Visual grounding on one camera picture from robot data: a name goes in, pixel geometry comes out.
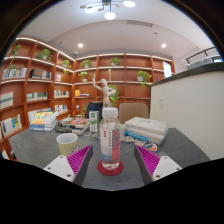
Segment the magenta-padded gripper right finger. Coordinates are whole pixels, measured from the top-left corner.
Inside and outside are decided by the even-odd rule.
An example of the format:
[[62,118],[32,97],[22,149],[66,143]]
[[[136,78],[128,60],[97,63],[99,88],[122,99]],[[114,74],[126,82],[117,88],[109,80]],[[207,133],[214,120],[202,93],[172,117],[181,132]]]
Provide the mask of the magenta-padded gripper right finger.
[[145,185],[181,170],[181,167],[169,156],[159,157],[137,145],[134,146],[134,156]]

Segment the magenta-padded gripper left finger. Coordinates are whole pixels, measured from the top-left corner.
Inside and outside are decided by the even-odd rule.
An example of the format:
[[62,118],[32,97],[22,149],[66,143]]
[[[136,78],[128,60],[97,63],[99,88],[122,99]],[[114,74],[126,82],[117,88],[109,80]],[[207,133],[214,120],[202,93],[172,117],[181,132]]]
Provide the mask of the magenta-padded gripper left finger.
[[58,156],[44,170],[81,186],[92,156],[93,146],[89,145],[69,156]]

